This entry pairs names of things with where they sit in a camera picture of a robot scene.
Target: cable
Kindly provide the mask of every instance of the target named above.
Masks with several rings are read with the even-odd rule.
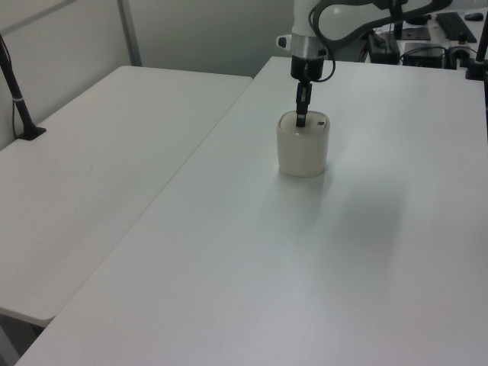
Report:
[[[3,40],[3,37],[1,34],[0,34],[0,44],[2,45],[2,48],[4,49],[5,53],[7,54],[8,64],[10,65],[10,67],[12,67],[12,58],[10,57],[10,53],[8,52],[7,45],[5,44],[5,41]],[[18,139],[18,136],[15,133],[15,101],[13,99],[12,99],[12,132],[14,133],[14,138]]]
[[[477,54],[478,54],[478,51],[473,50],[471,47],[466,47],[466,46],[453,46],[453,47],[451,47],[451,48],[456,48],[456,49],[461,48],[462,50],[469,50],[469,51],[472,51],[472,52],[474,52],[474,54],[475,54],[475,55],[477,55]]]
[[[15,133],[15,102],[14,101],[12,101],[12,131],[14,132],[14,138],[18,139],[18,136]]]
[[[10,67],[11,67],[12,66],[12,58],[10,57],[10,53],[8,52],[7,45],[5,44],[5,41],[3,40],[3,37],[1,34],[0,34],[0,43],[2,44],[2,48],[5,50],[5,53],[7,53],[8,63],[10,64]]]
[[[448,50],[445,47],[442,46],[430,46],[430,47],[420,47],[420,48],[415,48],[414,50],[410,50],[408,52],[405,52],[402,56],[400,56],[400,59],[403,60],[403,57],[411,55],[413,53],[418,53],[426,50],[444,50],[444,53]]]
[[[304,75],[305,77],[308,79],[309,82],[327,82],[329,81],[333,76],[334,74],[336,73],[336,58],[334,57],[334,52],[332,51],[332,48],[329,46],[329,42],[327,42],[327,39],[324,37],[324,35],[320,32],[320,29],[318,27],[315,27],[313,25],[313,22],[312,22],[312,15],[313,13],[315,12],[315,9],[316,7],[313,7],[312,11],[308,14],[308,24],[310,25],[310,27],[312,28],[312,31],[315,33],[315,35],[317,36],[317,38],[319,38],[320,42],[322,42],[322,44],[327,48],[327,50],[329,51],[329,55],[330,55],[330,59],[332,61],[332,71],[330,72],[329,76],[327,76],[325,79],[322,79],[322,80],[315,80],[315,79],[312,79],[310,78],[308,75],[307,75],[307,66],[305,66],[305,70],[304,70]]]

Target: wall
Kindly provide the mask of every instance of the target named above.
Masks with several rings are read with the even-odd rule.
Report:
[[[130,65],[117,0],[77,0],[4,39],[36,124],[118,66]],[[12,141],[11,95],[0,74],[0,149]]]
[[[293,0],[127,0],[144,66],[254,77],[289,56]]]

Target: table surface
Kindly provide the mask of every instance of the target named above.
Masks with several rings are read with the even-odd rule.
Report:
[[[289,69],[270,60],[18,366],[486,362],[483,83],[338,63],[312,97],[328,168],[302,179],[278,171]]]
[[[0,152],[0,313],[45,326],[251,79],[122,67]]]

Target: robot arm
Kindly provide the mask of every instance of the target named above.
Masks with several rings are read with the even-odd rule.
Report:
[[[291,75],[299,81],[297,126],[305,126],[311,82],[322,77],[323,61],[327,56],[333,59],[334,50],[385,24],[486,6],[488,0],[295,0],[290,42],[281,38],[278,45],[291,51]]]

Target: black stand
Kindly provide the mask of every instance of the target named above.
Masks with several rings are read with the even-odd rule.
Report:
[[[21,116],[22,123],[24,124],[24,133],[18,138],[22,140],[32,141],[38,136],[46,132],[45,128],[37,127],[32,122],[31,115],[25,104],[24,97],[22,96],[21,89],[18,87],[17,79],[12,69],[11,60],[7,54],[5,42],[0,34],[0,66],[3,71],[5,80],[7,81],[8,88],[12,94],[15,105],[17,106],[18,113]]]
[[[478,46],[478,52],[476,59],[470,59],[467,66],[466,79],[468,80],[480,80],[483,81],[486,78],[486,48],[488,48],[488,13],[485,17],[485,25],[483,26],[483,33],[481,34],[480,45]]]
[[[393,34],[397,40],[431,40],[428,28],[403,29],[403,22],[395,24]]]

